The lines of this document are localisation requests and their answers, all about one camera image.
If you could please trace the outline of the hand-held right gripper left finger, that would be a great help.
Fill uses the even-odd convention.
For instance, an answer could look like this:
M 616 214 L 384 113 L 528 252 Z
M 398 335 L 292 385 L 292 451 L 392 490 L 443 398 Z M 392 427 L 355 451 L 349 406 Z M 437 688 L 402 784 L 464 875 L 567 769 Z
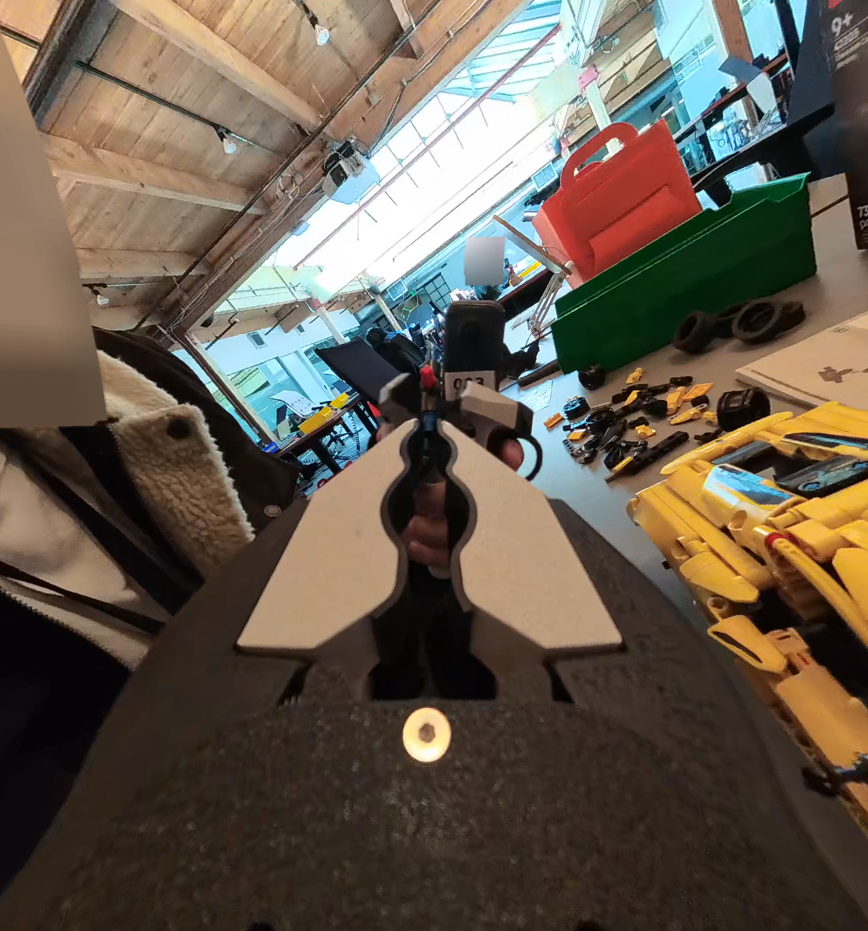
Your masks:
M 430 576 L 402 539 L 428 471 L 422 426 L 394 427 L 298 518 L 238 637 L 245 656 L 295 664 L 280 700 L 301 699 L 320 673 L 358 699 L 430 692 Z

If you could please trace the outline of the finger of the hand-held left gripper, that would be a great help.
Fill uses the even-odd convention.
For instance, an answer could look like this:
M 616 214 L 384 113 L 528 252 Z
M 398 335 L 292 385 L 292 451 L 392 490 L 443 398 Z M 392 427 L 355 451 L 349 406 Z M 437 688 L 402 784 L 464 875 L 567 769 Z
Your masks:
M 480 383 L 468 383 L 456 402 L 455 425 L 488 452 L 532 436 L 533 412 Z
M 387 424 L 404 424 L 420 417 L 420 376 L 401 373 L 383 386 L 378 410 Z

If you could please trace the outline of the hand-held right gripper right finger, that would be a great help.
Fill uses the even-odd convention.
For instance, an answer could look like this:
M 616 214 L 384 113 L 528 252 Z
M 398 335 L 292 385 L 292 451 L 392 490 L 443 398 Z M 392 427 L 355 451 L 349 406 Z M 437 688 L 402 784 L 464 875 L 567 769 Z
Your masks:
M 468 616 L 468 650 L 498 698 L 550 699 L 560 661 L 622 650 L 622 634 L 548 498 L 459 428 L 449 448 L 445 514 L 451 584 Z

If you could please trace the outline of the small black brick assembly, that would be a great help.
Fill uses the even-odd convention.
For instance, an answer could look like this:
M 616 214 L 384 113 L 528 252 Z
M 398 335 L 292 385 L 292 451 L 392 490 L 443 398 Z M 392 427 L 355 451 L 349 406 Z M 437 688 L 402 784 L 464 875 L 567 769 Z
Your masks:
M 421 484 L 435 484 L 440 480 L 438 465 L 438 424 L 440 416 L 441 383 L 435 363 L 428 362 L 420 373 L 421 405 L 420 418 L 413 452 L 414 468 Z

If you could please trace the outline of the yellow toy brick car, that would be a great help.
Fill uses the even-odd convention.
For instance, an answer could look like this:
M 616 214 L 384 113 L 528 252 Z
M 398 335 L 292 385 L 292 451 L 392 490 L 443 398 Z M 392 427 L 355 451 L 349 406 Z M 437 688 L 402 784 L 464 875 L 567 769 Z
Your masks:
M 661 475 L 628 514 L 868 832 L 868 411 L 776 413 Z

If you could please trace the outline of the building instruction booklet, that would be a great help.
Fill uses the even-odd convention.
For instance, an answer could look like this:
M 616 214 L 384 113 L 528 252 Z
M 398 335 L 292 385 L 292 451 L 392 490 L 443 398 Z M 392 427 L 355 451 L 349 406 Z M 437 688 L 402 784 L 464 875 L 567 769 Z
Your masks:
M 834 401 L 868 411 L 868 312 L 765 355 L 736 375 L 805 406 Z

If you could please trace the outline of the person's left hand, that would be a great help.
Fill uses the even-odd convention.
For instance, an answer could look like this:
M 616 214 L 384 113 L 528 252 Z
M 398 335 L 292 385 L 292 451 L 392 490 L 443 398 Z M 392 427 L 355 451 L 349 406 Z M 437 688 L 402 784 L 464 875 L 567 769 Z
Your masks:
M 409 561 L 427 568 L 436 578 L 446 578 L 450 573 L 446 491 L 443 476 L 420 482 L 413 492 L 412 517 L 401 532 Z

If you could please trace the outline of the black office chair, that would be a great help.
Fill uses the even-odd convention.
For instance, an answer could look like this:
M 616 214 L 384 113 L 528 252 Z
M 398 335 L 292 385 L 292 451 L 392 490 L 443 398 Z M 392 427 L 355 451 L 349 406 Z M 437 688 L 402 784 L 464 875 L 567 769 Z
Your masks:
M 723 206 L 731 196 L 729 178 L 739 170 L 760 166 L 769 170 L 773 180 L 800 174 L 819 180 L 843 170 L 831 75 L 824 57 L 812 56 L 811 49 L 800 54 L 777 114 L 777 123 L 760 130 L 755 140 L 694 174 L 694 191 Z
M 402 372 L 384 360 L 363 339 L 315 348 L 315 354 L 343 382 L 356 389 L 376 418 L 381 415 L 382 390 Z

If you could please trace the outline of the yellow plastic bin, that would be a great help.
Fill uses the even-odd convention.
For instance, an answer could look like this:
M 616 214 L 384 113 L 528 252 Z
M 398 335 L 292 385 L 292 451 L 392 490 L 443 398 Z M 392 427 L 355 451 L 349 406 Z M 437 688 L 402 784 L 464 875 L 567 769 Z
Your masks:
M 298 425 L 297 430 L 303 435 L 315 432 L 330 422 L 335 416 L 341 414 L 349 402 L 350 397 L 347 392 L 338 395 L 333 400 L 316 407 L 314 411 L 306 416 L 301 424 Z

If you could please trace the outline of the pile of black yellow bricks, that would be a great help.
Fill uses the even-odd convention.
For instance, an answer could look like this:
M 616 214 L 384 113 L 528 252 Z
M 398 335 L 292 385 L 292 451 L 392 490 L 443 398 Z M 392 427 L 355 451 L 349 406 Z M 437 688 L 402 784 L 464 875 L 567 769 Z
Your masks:
M 645 477 L 675 454 L 721 435 L 719 393 L 714 377 L 688 364 L 657 371 L 633 363 L 607 373 L 595 391 L 582 388 L 576 375 L 537 392 L 547 401 L 537 415 L 539 436 L 607 483 Z

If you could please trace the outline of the green plastic bin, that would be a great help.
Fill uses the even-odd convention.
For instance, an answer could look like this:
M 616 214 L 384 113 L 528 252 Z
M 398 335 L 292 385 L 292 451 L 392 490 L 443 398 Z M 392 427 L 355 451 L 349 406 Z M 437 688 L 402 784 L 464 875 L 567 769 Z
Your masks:
M 551 326 L 562 373 L 620 369 L 672 343 L 694 311 L 773 296 L 817 271 L 809 173 L 732 192 L 557 299 Z

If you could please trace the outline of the red cardboard carrier box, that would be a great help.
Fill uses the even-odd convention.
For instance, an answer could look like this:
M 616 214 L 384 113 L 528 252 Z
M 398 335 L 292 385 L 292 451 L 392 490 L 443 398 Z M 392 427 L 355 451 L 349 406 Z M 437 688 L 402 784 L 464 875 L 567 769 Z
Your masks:
M 571 153 L 533 227 L 576 289 L 701 212 L 667 124 L 617 122 Z

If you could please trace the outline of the black toy wheel rim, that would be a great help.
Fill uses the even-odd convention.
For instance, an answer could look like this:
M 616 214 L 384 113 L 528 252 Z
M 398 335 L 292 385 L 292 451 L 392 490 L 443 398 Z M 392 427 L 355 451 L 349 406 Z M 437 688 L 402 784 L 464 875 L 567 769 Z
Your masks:
M 771 413 L 771 401 L 766 392 L 758 387 L 726 391 L 715 406 L 716 423 L 724 432 L 742 429 Z

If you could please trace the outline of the white shirt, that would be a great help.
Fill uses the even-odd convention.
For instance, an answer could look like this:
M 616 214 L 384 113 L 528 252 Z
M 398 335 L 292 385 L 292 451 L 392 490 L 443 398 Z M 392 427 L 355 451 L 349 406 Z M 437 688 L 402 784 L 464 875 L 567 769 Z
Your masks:
M 99 546 L 72 512 L 0 446 L 0 561 L 59 588 L 166 621 L 169 615 Z M 145 658 L 150 637 L 42 586 L 0 576 L 9 604 L 78 634 L 125 668 Z

